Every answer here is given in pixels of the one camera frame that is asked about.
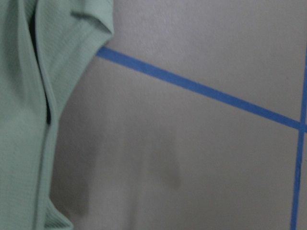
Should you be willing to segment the olive green long-sleeve shirt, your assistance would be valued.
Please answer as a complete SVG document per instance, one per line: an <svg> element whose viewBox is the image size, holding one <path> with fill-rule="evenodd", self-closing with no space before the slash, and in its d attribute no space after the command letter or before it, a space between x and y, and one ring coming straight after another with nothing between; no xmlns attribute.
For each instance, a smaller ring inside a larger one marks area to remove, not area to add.
<svg viewBox="0 0 307 230"><path fill-rule="evenodd" d="M113 35L111 0L1 1L1 229L73 229L49 198L59 120Z"/></svg>

